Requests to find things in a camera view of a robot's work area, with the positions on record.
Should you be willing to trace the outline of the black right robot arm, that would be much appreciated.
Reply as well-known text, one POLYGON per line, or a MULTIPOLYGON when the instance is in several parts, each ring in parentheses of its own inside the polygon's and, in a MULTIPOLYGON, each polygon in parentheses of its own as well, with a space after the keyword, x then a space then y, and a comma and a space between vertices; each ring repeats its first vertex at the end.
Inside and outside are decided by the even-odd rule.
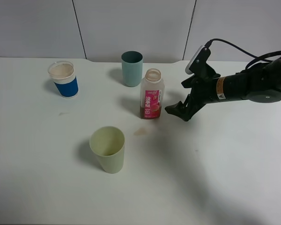
POLYGON ((239 73, 221 76, 207 63, 212 42, 210 40, 201 46, 186 66, 185 72, 190 77, 181 84, 191 92, 184 102, 165 107, 168 114, 189 121, 201 108, 211 103, 281 101, 281 50, 254 57, 239 73))

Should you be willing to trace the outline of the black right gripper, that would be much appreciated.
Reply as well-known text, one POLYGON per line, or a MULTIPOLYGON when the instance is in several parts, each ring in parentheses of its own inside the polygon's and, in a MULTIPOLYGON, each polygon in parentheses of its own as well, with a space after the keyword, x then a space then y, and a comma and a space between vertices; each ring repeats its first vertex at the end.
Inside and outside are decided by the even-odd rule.
POLYGON ((165 107, 165 111, 183 121, 189 121, 207 103, 216 100, 215 82, 220 75, 205 61, 191 61, 185 68, 189 78, 181 82, 185 89, 191 92, 184 102, 165 107))

